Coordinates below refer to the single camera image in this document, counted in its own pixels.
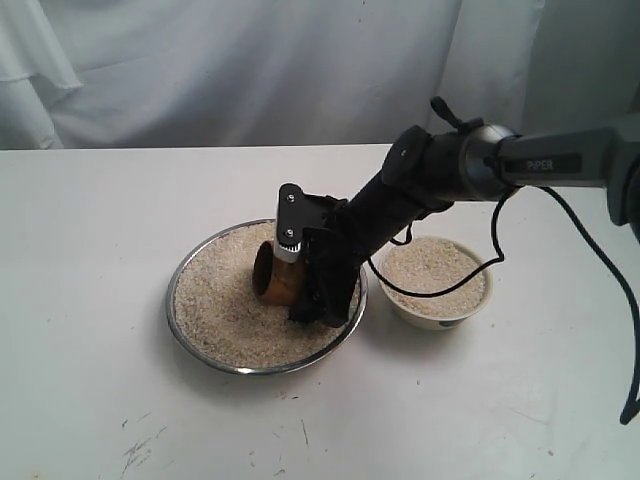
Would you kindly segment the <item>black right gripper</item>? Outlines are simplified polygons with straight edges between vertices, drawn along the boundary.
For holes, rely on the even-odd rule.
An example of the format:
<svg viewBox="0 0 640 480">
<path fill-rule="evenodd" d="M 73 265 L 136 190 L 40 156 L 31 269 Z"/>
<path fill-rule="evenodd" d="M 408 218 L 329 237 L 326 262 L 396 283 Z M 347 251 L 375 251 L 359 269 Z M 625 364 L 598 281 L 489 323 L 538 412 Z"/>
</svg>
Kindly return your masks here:
<svg viewBox="0 0 640 480">
<path fill-rule="evenodd" d="M 288 319 L 310 324 L 343 326 L 359 276 L 354 247 L 340 231 L 316 231 L 303 249 L 305 280 L 301 298 Z"/>
</svg>

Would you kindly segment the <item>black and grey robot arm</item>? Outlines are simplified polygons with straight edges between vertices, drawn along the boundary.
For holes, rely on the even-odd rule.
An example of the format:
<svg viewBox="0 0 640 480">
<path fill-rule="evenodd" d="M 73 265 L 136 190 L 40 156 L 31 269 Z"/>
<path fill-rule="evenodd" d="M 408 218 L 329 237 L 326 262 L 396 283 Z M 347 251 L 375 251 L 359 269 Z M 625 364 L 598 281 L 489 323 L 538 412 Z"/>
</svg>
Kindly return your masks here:
<svg viewBox="0 0 640 480">
<path fill-rule="evenodd" d="M 413 126 L 349 200 L 282 185 L 277 240 L 299 249 L 305 266 L 290 319 L 344 325 L 361 265 L 402 229 L 458 201 L 499 201 L 523 186 L 603 188 L 611 221 L 637 231 L 639 116 L 524 136 L 480 120 L 436 135 Z"/>
</svg>

